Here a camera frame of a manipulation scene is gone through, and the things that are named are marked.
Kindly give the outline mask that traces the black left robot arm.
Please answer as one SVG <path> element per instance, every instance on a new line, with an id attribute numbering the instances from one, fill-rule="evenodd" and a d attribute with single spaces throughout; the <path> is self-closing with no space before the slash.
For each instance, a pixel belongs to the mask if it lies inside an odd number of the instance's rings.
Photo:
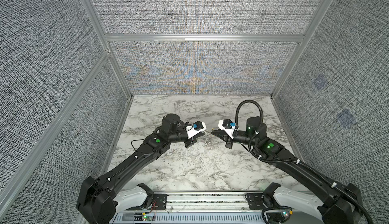
<path id="1" fill-rule="evenodd" d="M 153 192 L 145 184 L 132 189 L 129 197 L 120 197 L 120 190 L 143 168 L 168 151 L 172 143 L 184 143 L 188 148 L 198 137 L 205 135 L 206 129 L 201 121 L 184 123 L 176 114 L 164 116 L 161 126 L 147 136 L 131 156 L 98 178 L 89 176 L 82 182 L 77 210 L 90 224 L 107 224 L 124 208 L 122 202 L 129 208 L 149 206 Z"/>

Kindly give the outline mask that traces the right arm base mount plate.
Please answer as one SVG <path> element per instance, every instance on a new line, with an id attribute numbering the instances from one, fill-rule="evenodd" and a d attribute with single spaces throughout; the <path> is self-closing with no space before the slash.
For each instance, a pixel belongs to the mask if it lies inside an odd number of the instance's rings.
<path id="1" fill-rule="evenodd" d="M 286 208 L 291 209 L 288 206 L 280 205 L 274 197 L 275 191 L 265 191 L 263 193 L 246 193 L 245 199 L 248 202 L 250 210 L 262 210 L 266 208 Z"/>

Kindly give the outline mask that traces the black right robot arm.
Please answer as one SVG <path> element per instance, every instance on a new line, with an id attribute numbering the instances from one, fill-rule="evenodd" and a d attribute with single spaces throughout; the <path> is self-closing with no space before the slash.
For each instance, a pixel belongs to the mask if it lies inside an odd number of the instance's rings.
<path id="1" fill-rule="evenodd" d="M 361 210 L 361 192 L 353 184 L 347 186 L 324 176 L 294 156 L 279 142 L 267 136 L 267 126 L 260 117 L 247 120 L 246 130 L 230 119 L 220 120 L 212 135 L 226 142 L 227 148 L 240 143 L 255 159 L 287 173 L 311 191 L 311 195 L 292 191 L 278 183 L 270 184 L 262 194 L 267 209 L 300 210 L 325 224 L 357 224 Z"/>

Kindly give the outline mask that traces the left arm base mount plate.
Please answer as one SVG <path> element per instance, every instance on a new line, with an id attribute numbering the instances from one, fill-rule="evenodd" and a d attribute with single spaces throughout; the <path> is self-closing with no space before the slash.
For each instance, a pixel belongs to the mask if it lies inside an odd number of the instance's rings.
<path id="1" fill-rule="evenodd" d="M 145 202 L 137 207 L 126 208 L 125 210 L 136 210 L 136 211 L 151 211 L 153 210 L 166 210 L 167 205 L 167 194 L 153 194 L 152 197 L 147 197 Z"/>

